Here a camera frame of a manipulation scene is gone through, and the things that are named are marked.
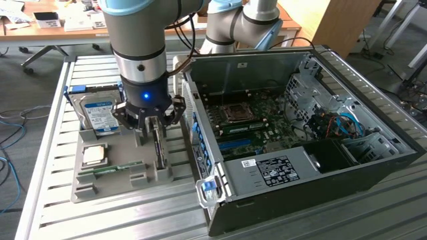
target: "power supply label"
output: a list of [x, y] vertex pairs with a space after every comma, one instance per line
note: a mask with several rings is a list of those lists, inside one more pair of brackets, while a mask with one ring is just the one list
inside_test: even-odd
[[287, 156], [258, 161], [256, 165], [268, 187], [300, 179]]
[[111, 132], [119, 128], [119, 122], [112, 115], [113, 103], [111, 101], [88, 103], [84, 109], [92, 128], [97, 132]]

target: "slotted metal surface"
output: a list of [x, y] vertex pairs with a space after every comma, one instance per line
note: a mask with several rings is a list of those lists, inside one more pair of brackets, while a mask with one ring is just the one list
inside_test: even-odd
[[[168, 54], [170, 67], [176, 54], [183, 53]], [[354, 75], [351, 82], [426, 147], [422, 126], [400, 114], [398, 106], [360, 79], [351, 67], [332, 54], [324, 56], [347, 77]], [[19, 223], [17, 240], [411, 240], [427, 236], [427, 158], [423, 157], [407, 169], [391, 174], [367, 192], [219, 237], [208, 237], [179, 126], [168, 130], [167, 140], [174, 170], [179, 172], [179, 178], [172, 183], [83, 203], [71, 203], [79, 121], [63, 98], [63, 86], [99, 86], [115, 83], [119, 79], [117, 65], [111, 55], [79, 57], [76, 62], [64, 64]]]

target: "motherboard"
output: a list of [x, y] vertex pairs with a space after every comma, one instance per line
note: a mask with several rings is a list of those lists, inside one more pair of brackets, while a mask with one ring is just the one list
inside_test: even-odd
[[224, 161], [290, 149], [306, 140], [287, 120], [286, 96], [272, 90], [211, 95], [203, 99]]

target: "green circuit board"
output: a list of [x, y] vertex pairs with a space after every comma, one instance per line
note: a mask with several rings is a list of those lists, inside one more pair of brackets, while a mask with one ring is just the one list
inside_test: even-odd
[[279, 93], [263, 90], [251, 92], [243, 102], [206, 104], [226, 161], [288, 149], [304, 140], [283, 115], [280, 97], [284, 99]]

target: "robotic arm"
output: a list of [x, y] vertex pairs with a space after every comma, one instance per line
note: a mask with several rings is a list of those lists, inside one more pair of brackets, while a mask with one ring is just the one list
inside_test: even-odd
[[[186, 110], [182, 96], [168, 94], [166, 27], [198, 12], [210, 0], [100, 0], [111, 48], [120, 69], [125, 102], [112, 115], [128, 129], [146, 130], [146, 118], [176, 124]], [[235, 41], [267, 50], [282, 26], [278, 0], [212, 0], [202, 53], [230, 53]], [[170, 106], [174, 111], [167, 115]]]

